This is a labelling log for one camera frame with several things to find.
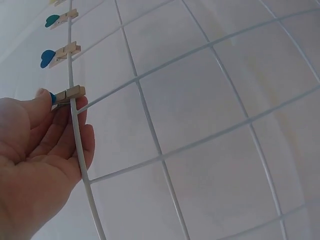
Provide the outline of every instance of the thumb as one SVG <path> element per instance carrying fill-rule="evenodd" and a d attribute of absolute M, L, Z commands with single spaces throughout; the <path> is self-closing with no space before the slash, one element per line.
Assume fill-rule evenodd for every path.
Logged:
<path fill-rule="evenodd" d="M 51 112 L 52 98 L 48 90 L 40 88 L 33 100 L 20 101 L 20 105 L 26 110 L 31 129 L 39 126 Z"/>

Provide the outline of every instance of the decorative clothespin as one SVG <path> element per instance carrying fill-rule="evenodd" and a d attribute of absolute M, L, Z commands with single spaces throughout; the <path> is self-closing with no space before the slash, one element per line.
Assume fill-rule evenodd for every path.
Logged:
<path fill-rule="evenodd" d="M 70 53 L 71 56 L 80 53 L 81 46 L 77 45 L 77 42 L 74 41 L 65 47 L 58 49 L 57 51 L 45 50 L 41 55 L 41 68 L 44 69 L 49 65 L 49 68 L 54 67 L 55 65 L 61 63 L 63 60 L 67 59 L 67 54 Z"/>
<path fill-rule="evenodd" d="M 49 28 L 50 26 L 52 26 L 50 29 L 54 29 L 57 26 L 67 22 L 69 17 L 74 19 L 78 16 L 79 16 L 79 13 L 77 12 L 77 9 L 73 9 L 69 12 L 66 12 L 65 14 L 62 14 L 62 15 L 51 15 L 46 19 L 44 26 L 46 28 Z"/>
<path fill-rule="evenodd" d="M 50 0 L 49 4 L 54 4 L 54 6 L 58 6 L 59 4 L 65 2 L 66 0 Z"/>
<path fill-rule="evenodd" d="M 57 93 L 56 95 L 51 95 L 52 98 L 52 109 L 56 110 L 59 107 L 70 104 L 70 99 L 78 99 L 86 95 L 86 89 L 84 86 L 74 86 L 69 89 L 66 89 L 62 92 Z"/>

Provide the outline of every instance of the white wire grid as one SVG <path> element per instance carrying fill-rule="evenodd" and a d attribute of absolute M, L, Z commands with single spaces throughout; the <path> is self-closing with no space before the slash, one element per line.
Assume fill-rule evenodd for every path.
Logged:
<path fill-rule="evenodd" d="M 73 0 L 69 0 L 69 11 L 72 10 L 72 1 Z M 207 42 L 206 44 L 200 46 L 200 47 L 197 47 L 193 50 L 190 50 L 178 57 L 175 57 L 174 59 L 171 59 L 163 64 L 161 64 L 160 66 L 158 67 L 155 67 L 141 75 L 138 75 L 137 74 L 137 70 L 136 70 L 136 66 L 135 66 L 135 63 L 134 63 L 134 60 L 133 60 L 133 57 L 132 57 L 132 54 L 131 54 L 131 50 L 130 50 L 130 47 L 129 47 L 129 44 L 128 44 L 128 40 L 127 40 L 127 36 L 126 36 L 126 32 L 125 32 L 125 29 L 124 27 L 126 25 L 128 25 L 129 23 L 141 18 L 142 16 L 164 6 L 164 5 L 167 5 L 173 1 L 180 1 L 182 3 L 182 5 L 184 6 L 185 10 L 187 11 L 187 13 L 190 15 L 191 19 L 193 20 L 194 24 L 197 26 L 197 28 L 199 29 L 201 35 L 203 36 L 203 38 L 205 39 L 205 41 Z M 171 181 L 171 178 L 170 178 L 170 175 L 169 175 L 169 172 L 168 172 L 168 169 L 167 169 L 167 165 L 166 165 L 166 159 L 169 158 L 170 156 L 172 155 L 176 155 L 178 153 L 181 153 L 185 150 L 188 150 L 188 149 L 191 149 L 191 148 L 194 148 L 196 146 L 199 146 L 203 143 L 206 143 L 208 141 L 211 141 L 213 139 L 216 139 L 222 135 L 225 135 L 227 133 L 230 133 L 238 128 L 241 128 L 243 126 L 246 126 L 248 125 L 249 127 L 249 131 L 250 131 L 250 134 L 252 136 L 252 139 L 253 139 L 253 142 L 255 144 L 255 147 L 256 147 L 256 150 L 260 156 L 260 160 L 261 160 L 261 163 L 263 165 L 263 168 L 264 168 L 264 171 L 265 171 L 265 174 L 266 174 L 266 178 L 267 178 L 267 181 L 268 181 L 268 184 L 269 184 L 269 187 L 270 187 L 270 191 L 271 191 L 271 194 L 272 194 L 272 197 L 273 197 L 273 201 L 274 201 L 274 205 L 275 205 L 275 209 L 276 209 L 276 213 L 278 215 L 277 218 L 273 219 L 273 220 L 270 220 L 268 222 L 265 222 L 263 224 L 260 224 L 260 225 L 257 225 L 253 228 L 250 228 L 250 229 L 247 229 L 245 231 L 242 231 L 242 232 L 239 232 L 235 235 L 231 235 L 231 236 L 227 236 L 227 237 L 223 237 L 223 238 L 220 238 L 220 239 L 217 239 L 217 240 L 230 240 L 230 239 L 235 239 L 235 238 L 238 238 L 240 236 L 244 236 L 244 235 L 247 235 L 253 231 L 256 231 L 258 229 L 261 229 L 261 228 L 264 228 L 272 223 L 275 223 L 275 222 L 278 222 L 279 221 L 279 224 L 280 224 L 280 228 L 281 228 L 281 232 L 282 232 L 282 237 L 284 240 L 288 240 L 288 236 L 287 236 L 287 231 L 286 231 L 286 226 L 285 226 L 285 222 L 284 220 L 289 217 L 290 215 L 298 212 L 299 210 L 307 207 L 307 206 L 311 206 L 311 205 L 315 205 L 315 204 L 318 204 L 320 202 L 320 199 L 314 199 L 312 201 L 308 201 L 308 202 L 305 202 L 303 205 L 299 206 L 299 207 L 296 207 L 294 208 L 293 210 L 287 212 L 286 214 L 283 214 L 282 213 L 282 210 L 281 210 L 281 206 L 280 206 L 280 203 L 279 203 L 279 199 L 278 199 L 278 196 L 277 196 L 277 191 L 275 189 L 275 185 L 274 185 L 274 181 L 273 181 L 273 178 L 271 176 L 271 173 L 270 173 L 270 169 L 268 167 L 268 164 L 267 164 L 267 161 L 266 161 L 266 158 L 265 158 L 265 155 L 264 155 L 264 152 L 262 150 L 262 147 L 260 145 L 260 142 L 259 142 L 259 139 L 257 137 L 257 134 L 255 132 L 255 129 L 253 127 L 253 122 L 258 120 L 258 119 L 261 119 L 263 117 L 265 117 L 266 115 L 269 115 L 271 113 L 273 113 L 274 111 L 276 110 L 279 110 L 289 104 L 292 104 L 312 93 L 314 93 L 315 91 L 319 90 L 320 89 L 320 84 L 318 84 L 317 86 L 315 86 L 314 88 L 302 93 L 302 94 L 299 94 L 275 107 L 272 107 L 258 115 L 255 115 L 253 117 L 249 117 L 245 107 L 244 107 L 244 104 L 240 98 L 240 95 L 238 94 L 238 91 L 231 79 L 231 77 L 229 76 L 224 64 L 222 63 L 220 57 L 218 56 L 217 52 L 215 51 L 214 49 L 214 45 L 215 44 L 218 44 L 222 41 L 225 41 L 227 39 L 230 39 L 232 37 L 235 37 L 237 35 L 240 35 L 240 34 L 243 34 L 245 32 L 248 32 L 248 31 L 251 31 L 251 30 L 254 30 L 256 28 L 261 28 L 265 25 L 268 25 L 268 24 L 271 24 L 271 23 L 275 23 L 277 22 L 279 24 L 279 26 L 284 30 L 284 32 L 287 34 L 287 36 L 290 38 L 290 40 L 292 41 L 292 43 L 295 45 L 295 47 L 297 48 L 297 50 L 299 51 L 300 55 L 302 56 L 302 58 L 305 60 L 305 62 L 307 63 L 307 65 L 309 66 L 310 70 L 312 71 L 314 77 L 316 78 L 316 80 L 320 83 L 320 77 L 318 75 L 318 73 L 316 72 L 315 68 L 313 67 L 313 65 L 311 64 L 310 60 L 308 59 L 308 57 L 306 56 L 306 54 L 304 53 L 304 51 L 301 49 L 301 47 L 299 46 L 299 44 L 297 43 L 297 41 L 294 39 L 294 37 L 291 35 L 291 33 L 286 29 L 286 27 L 282 24 L 282 20 L 284 19 L 287 19 L 287 18 L 291 18 L 291 17 L 294 17 L 294 16 L 299 16 L 299 15 L 304 15 L 304 14 L 308 14 L 308 13 L 312 13 L 312 12 L 317 12 L 317 11 L 320 11 L 320 8 L 314 8 L 314 9 L 310 9 L 310 10 L 305 10 L 305 11 L 300 11 L 300 12 L 297 12 L 297 13 L 293 13 L 293 14 L 289 14 L 289 15 L 286 15 L 286 16 L 283 16 L 283 17 L 277 17 L 273 12 L 272 10 L 264 3 L 263 0 L 257 0 L 259 1 L 265 8 L 266 10 L 273 16 L 273 19 L 272 20 L 269 20 L 269 21 L 266 21 L 266 22 L 262 22 L 262 23 L 259 23 L 259 24 L 256 24 L 256 25 L 253 25 L 253 26 L 250 26 L 250 27 L 247 27 L 245 29 L 242 29 L 240 31 L 237 31 L 237 32 L 234 32 L 232 34 L 229 34 L 229 35 L 226 35 L 220 39 L 217 39 L 217 40 L 214 40 L 214 41 L 210 41 L 208 36 L 206 35 L 205 31 L 203 30 L 203 28 L 200 26 L 199 22 L 197 21 L 197 19 L 195 18 L 195 16 L 193 15 L 192 11 L 190 10 L 189 6 L 186 4 L 185 0 L 168 0 L 166 2 L 163 2 L 155 7 L 153 7 L 152 9 L 144 12 L 143 14 L 135 17 L 134 19 L 128 21 L 128 22 L 125 22 L 123 23 L 122 21 L 122 18 L 121 18 L 121 15 L 120 15 L 120 11 L 119 11 L 119 8 L 118 8 L 118 3 L 117 3 L 117 0 L 114 0 L 114 5 L 115 5 L 115 8 L 116 8 L 116 11 L 117 11 L 117 15 L 118 15 L 118 20 L 119 20 L 119 24 L 120 26 L 118 26 L 117 28 L 115 28 L 113 31 L 111 31 L 110 33 L 106 34 L 104 37 L 102 37 L 100 40 L 98 40 L 97 42 L 95 42 L 94 44 L 90 45 L 89 47 L 87 47 L 86 49 L 84 49 L 81 53 L 79 53 L 77 56 L 75 56 L 74 58 L 71 57 L 71 55 L 68 53 L 67 54 L 67 64 L 68 64 L 68 81 L 69 81 L 69 87 L 73 87 L 74 86 L 74 77 L 73 77 L 73 61 L 75 61 L 77 58 L 79 58 L 81 55 L 85 54 L 87 51 L 89 51 L 91 48 L 93 48 L 95 45 L 97 45 L 98 43 L 100 43 L 101 41 L 103 41 L 104 39 L 106 39 L 108 36 L 114 34 L 116 31 L 118 30 L 121 30 L 122 32 L 122 35 L 123 35 L 123 38 L 124 38 L 124 41 L 125 41 L 125 46 L 126 46 L 126 49 L 127 49 L 127 54 L 128 54 L 128 57 L 129 57 L 129 60 L 130 60 L 130 63 L 131 63 L 131 67 L 132 67 L 132 71 L 133 71 L 133 74 L 134 74 L 134 78 L 127 81 L 126 83 L 120 85 L 119 87 L 113 89 L 112 91 L 98 97 L 97 99 L 95 99 L 94 101 L 88 103 L 86 106 L 82 107 L 81 109 L 77 110 L 77 107 L 76 107 L 76 100 L 75 99 L 71 99 L 70 101 L 70 105 L 71 105 L 71 115 L 72 115 L 72 121 L 73 121 L 73 130 L 74 130 L 74 137 L 75 137 L 75 143 L 76 143 L 76 149 L 77 149 L 77 153 L 78 153 L 78 158 L 79 158 L 79 165 L 80 165 L 80 169 L 81 169 L 81 173 L 82 173 L 82 179 L 83 179 L 83 182 L 84 182 L 84 186 L 85 186 L 85 190 L 86 190 L 86 193 L 87 193 L 87 197 L 88 197 L 88 201 L 89 201 L 89 205 L 90 205 L 90 208 L 91 208 L 91 212 L 92 212 L 92 216 L 93 216 L 93 220 L 94 220 L 94 223 L 95 223 L 95 226 L 96 226 L 96 229 L 97 229 L 97 232 L 98 232 L 98 235 L 99 235 L 99 238 L 100 240 L 106 240 L 106 236 L 105 236 L 105 233 L 104 233 L 104 230 L 103 230 L 103 227 L 102 227 L 102 224 L 101 224 L 101 221 L 100 221 L 100 218 L 99 218 L 99 214 L 98 214 L 98 211 L 97 211 L 97 207 L 96 207 L 96 204 L 95 204 L 95 200 L 94 200 L 94 197 L 93 197 L 93 193 L 92 193 L 92 189 L 91 189 L 91 184 L 94 184 L 94 183 L 97 183 L 97 182 L 100 182 L 100 181 L 103 181 L 103 180 L 107 180 L 109 178 L 112 178 L 112 177 L 115 177 L 117 175 L 121 175 L 121 174 L 124 174 L 124 173 L 127 173 L 127 172 L 130 172 L 130 171 L 133 171 L 135 169 L 138 169 L 138 168 L 142 168 L 144 166 L 147 166 L 147 165 L 150 165 L 150 164 L 153 164 L 153 163 L 156 163 L 158 161 L 161 161 L 162 163 L 162 169 L 163 169 L 163 173 L 164 173 L 164 177 L 165 177 L 165 180 L 166 180 L 166 183 L 167 183 L 167 186 L 169 188 L 169 192 L 171 194 L 171 198 L 172 198 L 172 201 L 174 203 L 174 206 L 175 206 L 175 210 L 176 210 L 176 213 L 177 213 L 177 216 L 178 216 L 178 219 L 179 219 L 179 222 L 180 222 L 180 225 L 181 225 L 181 228 L 182 228 L 182 231 L 183 231 L 183 234 L 184 234 L 184 237 L 186 240 L 190 240 L 190 236 L 189 236 L 189 233 L 188 233 L 188 229 L 187 229 L 187 226 L 186 226 L 186 223 L 185 223 L 185 220 L 184 220 L 184 217 L 183 217 L 183 213 L 180 209 L 180 206 L 179 206 L 179 202 L 178 202 L 178 199 L 177 199 L 177 196 L 176 196 L 176 193 L 175 193 L 175 190 L 174 190 L 174 187 L 173 187 L 173 184 L 172 184 L 172 181 Z M 104 2 L 101 1 L 98 5 L 96 5 L 95 7 L 91 8 L 90 10 L 88 10 L 86 13 L 84 13 L 83 15 L 79 16 L 76 20 L 74 20 L 72 22 L 72 19 L 69 17 L 68 19 L 68 35 L 67 35 L 67 43 L 70 44 L 72 42 L 72 36 L 71 36 L 71 32 L 72 32 L 72 24 L 74 24 L 76 21 L 78 21 L 80 18 L 82 18 L 84 15 L 86 15 L 87 13 L 93 11 L 95 8 L 97 8 L 99 5 L 101 5 L 102 3 Z M 142 91 L 142 88 L 141 88 L 141 85 L 140 85 L 140 79 L 160 70 L 160 69 L 163 69 L 165 67 L 167 67 L 168 65 L 171 65 L 181 59 L 184 59 L 194 53 L 197 53 L 203 49 L 206 49 L 206 48 L 209 48 L 214 56 L 214 58 L 216 59 L 223 75 L 225 76 L 225 79 L 226 81 L 229 83 L 233 93 L 234 93 L 234 96 L 241 108 L 241 111 L 245 117 L 245 120 L 242 121 L 242 122 L 239 122 L 229 128 L 226 128 L 224 130 L 221 130 L 219 132 L 216 132 L 212 135 L 209 135 L 203 139 L 200 139 L 198 141 L 195 141 L 193 143 L 190 143 L 190 144 L 187 144 L 183 147 L 180 147 L 178 149 L 175 149 L 175 150 L 172 150 L 166 154 L 162 154 L 162 150 L 161 150 L 161 147 L 160 147 L 160 144 L 159 144 L 159 141 L 158 141 L 158 137 L 157 137 L 157 134 L 156 134 L 156 131 L 155 131 L 155 128 L 154 128 L 154 125 L 153 125 L 153 122 L 152 122 L 152 119 L 151 119 L 151 116 L 150 116 L 150 113 L 149 113 L 149 110 L 148 110 L 148 106 L 147 106 L 147 103 L 146 103 L 146 100 L 145 100 L 145 97 L 144 97 L 144 93 Z M 150 132 L 151 132 L 151 135 L 152 135 L 152 138 L 153 138 L 153 141 L 154 141 L 154 144 L 155 144 L 155 147 L 157 149 L 157 152 L 158 152 L 158 156 L 157 157 L 154 157 L 152 159 L 149 159 L 147 161 L 144 161 L 144 162 L 141 162 L 141 163 L 138 163 L 138 164 L 135 164 L 133 166 L 130 166 L 130 167 L 127 167 L 127 168 L 124 168 L 124 169 L 121 169 L 121 170 L 118 170 L 118 171 L 115 171 L 113 173 L 110 173 L 110 174 L 107 174 L 107 175 L 104 175 L 104 176 L 101 176 L 101 177 L 98 177 L 98 178 L 95 178 L 95 179 L 92 179 L 90 180 L 89 177 L 88 177 L 88 172 L 87 172 L 87 168 L 86 168 L 86 163 L 85 163 L 85 158 L 84 158 L 84 152 L 83 152 L 83 148 L 82 148 L 82 141 L 81 141 L 81 136 L 80 136 L 80 129 L 79 129 L 79 122 L 78 122 L 78 114 L 87 110 L 89 107 L 93 106 L 94 104 L 100 102 L 101 100 L 109 97 L 110 95 L 118 92 L 119 90 L 125 88 L 126 86 L 132 84 L 132 83 L 135 83 L 137 85 L 137 88 L 138 88 L 138 91 L 139 91 L 139 94 L 140 94 L 140 98 L 141 98 L 141 103 L 142 103 L 142 106 L 143 106 L 143 109 L 144 109 L 144 113 L 145 113 L 145 116 L 147 118 L 147 122 L 148 122 L 148 126 L 149 126 L 149 129 L 150 129 Z"/>

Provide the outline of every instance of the wooden clothespin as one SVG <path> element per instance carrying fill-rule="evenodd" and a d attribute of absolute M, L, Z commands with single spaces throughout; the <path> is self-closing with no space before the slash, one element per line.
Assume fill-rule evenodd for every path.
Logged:
<path fill-rule="evenodd" d="M 68 18 L 71 17 L 71 19 L 74 19 L 79 16 L 79 13 L 77 9 L 72 9 L 69 12 L 66 12 L 65 14 L 62 14 L 58 17 L 58 15 L 51 15 L 46 19 L 45 26 L 48 28 L 51 26 L 50 29 L 54 29 L 58 27 L 59 25 L 66 23 L 68 21 Z"/>
<path fill-rule="evenodd" d="M 59 92 L 54 95 L 55 101 L 52 103 L 52 110 L 56 110 L 61 106 L 68 105 L 70 103 L 70 99 L 78 99 L 84 95 L 86 95 L 86 89 L 84 86 L 80 85 Z"/>
<path fill-rule="evenodd" d="M 49 64 L 49 68 L 54 67 L 55 65 L 61 63 L 63 60 L 67 59 L 67 54 L 70 53 L 71 56 L 80 53 L 81 46 L 77 45 L 77 42 L 74 41 L 65 47 L 62 47 L 55 51 L 55 55 Z"/>

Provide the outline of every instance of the teal heart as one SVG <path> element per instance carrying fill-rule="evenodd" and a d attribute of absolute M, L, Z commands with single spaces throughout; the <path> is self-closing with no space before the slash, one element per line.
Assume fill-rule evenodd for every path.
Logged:
<path fill-rule="evenodd" d="M 46 19 L 45 27 L 48 28 L 60 18 L 59 15 L 51 15 Z"/>
<path fill-rule="evenodd" d="M 56 55 L 55 51 L 45 50 L 41 55 L 42 61 L 41 61 L 40 67 L 44 69 L 46 66 L 48 66 L 55 55 Z"/>

